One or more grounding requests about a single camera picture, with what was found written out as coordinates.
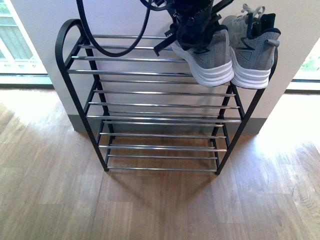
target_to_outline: black metal frame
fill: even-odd
[[[73,27],[77,27],[80,31],[80,37],[77,41],[77,43],[75,44],[75,46],[73,47],[71,53],[68,55],[66,61],[64,61],[64,58],[63,58],[63,48],[64,48],[64,42],[65,42],[65,38],[69,32],[69,30]],[[212,131],[212,134],[211,136],[177,136],[177,135],[162,135],[164,137],[167,137],[167,138],[205,138],[205,139],[209,139],[212,144],[213,144],[213,147],[174,147],[174,146],[145,146],[145,145],[130,145],[130,146],[127,146],[127,145],[115,145],[113,144],[113,140],[115,139],[116,136],[124,136],[124,137],[132,137],[132,136],[136,136],[137,134],[118,134],[118,133],[115,133],[114,131],[114,128],[113,128],[113,124],[116,123],[116,124],[119,124],[119,123],[127,123],[125,122],[125,120],[130,120],[131,118],[130,117],[120,117],[120,116],[114,116],[114,115],[110,115],[110,111],[109,111],[109,108],[108,106],[111,104],[111,103],[108,103],[106,101],[106,97],[105,97],[105,93],[104,92],[107,92],[107,91],[104,91],[103,90],[103,86],[102,86],[102,83],[101,83],[101,79],[100,79],[100,74],[101,73],[104,73],[105,71],[100,71],[98,70],[97,68],[97,64],[96,64],[96,61],[95,61],[95,58],[94,58],[94,53],[93,53],[93,50],[90,49],[90,47],[84,47],[84,45],[89,45],[90,42],[88,40],[88,38],[86,37],[85,35],[85,32],[82,28],[82,24],[81,24],[81,21],[79,19],[70,19],[68,21],[66,21],[59,33],[58,33],[58,36],[57,36],[57,40],[56,40],[56,45],[55,45],[55,56],[56,56],[56,62],[57,62],[57,65],[58,65],[58,68],[61,72],[61,75],[64,79],[64,82],[66,84],[66,87],[68,89],[68,91],[70,92],[70,95],[71,95],[71,98],[74,102],[74,105],[79,113],[79,116],[81,118],[81,121],[83,122],[83,125],[85,127],[85,130],[86,132],[88,133],[88,136],[90,138],[90,141],[94,147],[94,150],[99,158],[99,161],[103,167],[103,169],[105,171],[108,171],[109,169],[131,169],[131,170],[140,170],[140,169],[144,169],[144,170],[168,170],[168,171],[190,171],[190,172],[193,172],[193,171],[201,171],[201,172],[215,172],[215,174],[219,175],[221,173],[221,170],[223,169],[224,165],[226,164],[226,161],[228,160],[230,154],[232,153],[238,139],[240,138],[243,130],[245,129],[253,111],[255,110],[260,98],[262,97],[265,89],[258,89],[249,105],[249,108],[248,110],[245,112],[244,109],[243,109],[243,105],[241,103],[241,99],[240,99],[240,96],[238,94],[238,90],[237,90],[237,87],[235,85],[233,85],[232,83],[229,84],[229,86],[227,87],[227,91],[226,93],[223,94],[224,96],[224,99],[223,99],[223,102],[222,102],[222,105],[221,106],[211,106],[211,105],[194,105],[194,106],[190,106],[190,107],[193,107],[193,108],[207,108],[207,109],[210,109],[210,108],[220,108],[220,111],[219,111],[219,114],[217,115],[217,118],[202,118],[201,120],[195,120],[193,119],[194,117],[191,115],[189,116],[189,118],[187,118],[187,120],[191,121],[191,123],[185,123],[181,118],[168,118],[171,122],[165,122],[165,123],[161,123],[159,122],[160,120],[168,120],[166,118],[157,118],[157,117],[151,117],[151,118],[145,118],[144,120],[146,119],[150,119],[152,120],[153,122],[144,122],[144,124],[155,124],[155,125],[176,125],[175,121],[178,121],[180,122],[179,124],[181,125],[190,125],[192,124],[192,121],[198,121],[200,126],[205,126],[205,125],[208,125],[210,123],[210,126],[213,126],[213,131]],[[77,56],[77,54],[79,53],[81,47],[85,48],[85,52],[86,52],[86,55],[88,57],[93,57],[92,59],[88,59],[89,60],[89,64],[90,64],[90,68],[91,68],[91,71],[88,71],[86,74],[93,74],[93,84],[92,84],[92,87],[91,87],[91,90],[90,90],[90,93],[89,93],[89,96],[87,98],[87,101],[86,101],[86,104],[84,106],[84,108],[82,107],[81,105],[81,102],[79,100],[79,97],[77,95],[77,92],[74,88],[74,85],[72,83],[72,80],[70,78],[70,73],[77,73],[76,70],[70,70],[72,64],[74,63],[75,61],[75,58]],[[270,77],[269,77],[269,80],[271,79],[275,69],[276,69],[276,65],[277,65],[277,61],[278,61],[278,50],[276,49],[275,51],[275,55],[274,55],[274,65],[271,69],[271,74],[270,74]],[[154,74],[150,74],[150,73],[146,73],[145,74],[146,76],[153,76]],[[171,76],[171,73],[159,73],[158,76]],[[183,73],[181,76],[184,76],[184,77],[192,77],[191,74],[187,74],[187,73]],[[99,95],[99,98],[100,98],[100,101],[101,102],[98,102],[98,103],[94,103],[92,102],[93,101],[93,98],[94,98],[94,95],[95,94],[98,94]],[[139,92],[130,92],[131,94],[140,94]],[[162,93],[164,95],[170,95],[170,94],[173,94],[173,93],[168,93],[168,92],[165,92],[165,93]],[[184,93],[184,95],[192,95],[192,94],[196,94],[196,93]],[[236,106],[228,106],[229,104],[229,100],[231,97],[234,97],[235,99],[235,102],[236,102]],[[88,116],[88,111],[89,111],[89,107],[91,105],[100,105],[103,107],[103,116],[94,116],[98,119],[101,119],[101,122],[100,122],[100,128],[99,128],[99,131],[98,131],[98,134],[97,134],[97,137],[94,136],[94,133],[93,133],[93,130],[88,122],[88,118],[90,116]],[[167,107],[173,107],[173,108],[178,108],[178,107],[181,107],[181,106],[184,106],[184,105],[167,105]],[[237,120],[230,120],[230,119],[225,119],[225,112],[226,112],[226,109],[236,109],[238,110],[239,112],[239,116],[240,116],[240,119],[241,121],[237,121]],[[230,141],[230,138],[229,138],[229,134],[228,134],[228,127],[227,127],[227,124],[229,123],[240,123],[233,139]],[[103,132],[103,129],[104,129],[104,125],[107,124],[108,126],[108,130],[109,130],[109,133],[105,133]],[[223,137],[217,137],[217,133],[218,133],[218,130],[219,128],[222,128],[223,130]],[[100,139],[101,139],[101,136],[103,135],[108,135],[109,136],[109,142],[108,142],[108,145],[106,146],[99,146],[99,143],[100,143]],[[138,134],[137,136],[140,136],[140,137],[146,137],[146,136],[151,136],[151,137],[157,137],[158,135],[156,134]],[[225,145],[226,145],[226,149],[218,149],[217,148],[217,142],[216,142],[216,139],[218,138],[223,138],[225,139]],[[106,157],[104,159],[101,151],[100,151],[100,147],[101,148],[106,148],[107,149],[107,154],[106,154]],[[169,150],[181,150],[181,151],[209,151],[209,152],[213,152],[214,153],[214,157],[209,157],[209,158],[205,158],[205,157],[202,157],[202,159],[215,159],[215,163],[216,163],[216,169],[174,169],[174,168],[171,168],[171,169],[167,169],[167,168],[138,168],[138,167],[114,167],[114,166],[108,166],[108,161],[109,161],[109,157],[113,156],[113,155],[110,155],[110,152],[111,152],[111,149],[114,149],[114,148],[122,148],[122,149],[125,149],[125,148],[130,148],[130,149],[169,149]],[[222,159],[222,161],[220,162],[219,161],[219,152],[225,152],[224,154],[224,157]],[[135,156],[135,155],[132,155],[132,156],[124,156],[124,157],[129,157],[129,158],[136,158],[136,157],[141,157],[141,158],[145,158],[145,157],[152,157],[152,156]],[[171,157],[168,157],[168,156],[153,156],[154,158],[171,158]]]

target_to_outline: baseboard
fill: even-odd
[[[68,115],[72,126],[75,131],[85,131],[85,127],[81,121],[79,115]],[[266,118],[251,118],[245,129],[244,133],[258,134],[262,126],[266,122]],[[89,124],[94,132],[98,131],[101,120],[89,119]],[[239,124],[229,123],[227,129],[229,133],[235,133],[238,129]],[[209,126],[153,126],[153,125],[114,125],[115,132],[146,132],[146,133],[211,133],[212,127]]]

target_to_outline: white wall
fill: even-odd
[[[11,0],[29,37],[31,38],[52,83],[69,115],[76,115],[68,90],[56,65],[54,47],[61,25],[69,19],[77,19],[76,0]],[[276,13],[276,24],[280,36],[279,61],[271,83],[266,89],[254,118],[267,118],[286,87],[298,71],[308,53],[320,37],[319,0],[247,0],[255,8],[266,7],[266,13]],[[242,1],[235,0],[220,14],[222,17],[239,13]],[[84,0],[87,18],[94,34],[136,35],[139,33],[145,7],[138,0]],[[152,12],[145,35],[163,36],[170,25],[167,12]],[[68,38],[72,42],[78,37],[73,31]],[[78,82],[77,88],[88,88],[85,82]],[[252,94],[240,90],[242,101],[248,105]]]

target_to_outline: window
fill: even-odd
[[[287,92],[320,91],[320,38],[287,88]]]
[[[46,74],[13,5],[0,0],[0,74]]]

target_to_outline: white shoe sole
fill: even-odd
[[[240,66],[237,61],[236,53],[232,47],[230,47],[234,78],[231,82],[241,88],[245,89],[265,89],[269,83],[270,70],[255,70],[247,69]]]
[[[171,47],[175,54],[187,61],[193,77],[204,87],[216,87],[225,84],[231,81],[235,75],[232,60],[224,65],[205,69],[200,67],[187,51],[184,51],[175,43],[171,44]]]

